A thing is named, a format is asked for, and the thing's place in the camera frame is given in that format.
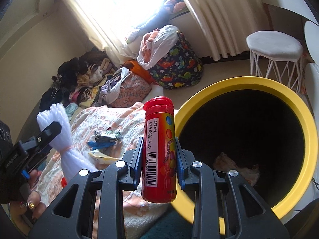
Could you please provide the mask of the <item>hand with painted nails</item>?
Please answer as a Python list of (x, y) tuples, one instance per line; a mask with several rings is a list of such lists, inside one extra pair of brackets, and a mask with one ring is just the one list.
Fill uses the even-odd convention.
[(31, 227), (25, 222), (22, 215), (30, 210), (32, 212), (32, 220), (36, 221), (46, 210), (46, 205), (41, 201), (40, 194), (35, 190), (35, 183), (40, 178), (41, 173), (41, 171), (36, 169), (30, 173), (28, 184), (31, 189), (31, 193), (25, 202), (10, 203), (11, 221), (24, 236), (28, 235)]

